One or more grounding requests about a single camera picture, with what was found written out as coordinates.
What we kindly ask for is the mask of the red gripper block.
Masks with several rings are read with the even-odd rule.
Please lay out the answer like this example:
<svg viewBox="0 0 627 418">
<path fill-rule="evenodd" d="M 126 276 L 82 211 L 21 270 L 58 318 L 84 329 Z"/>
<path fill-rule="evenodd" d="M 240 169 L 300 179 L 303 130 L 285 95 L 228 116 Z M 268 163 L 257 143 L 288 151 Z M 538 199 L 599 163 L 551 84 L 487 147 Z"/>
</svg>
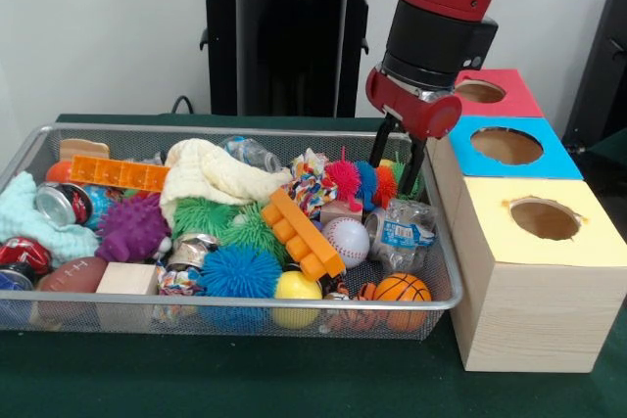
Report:
<svg viewBox="0 0 627 418">
<path fill-rule="evenodd" d="M 451 90 L 428 90 L 404 83 L 373 68 L 366 80 L 370 104 L 385 115 L 378 127 L 369 164 L 379 167 L 390 133 L 399 125 L 410 138 L 410 160 L 399 181 L 399 193 L 409 195 L 421 171 L 427 138 L 441 139 L 458 123 L 462 104 Z"/>
</svg>

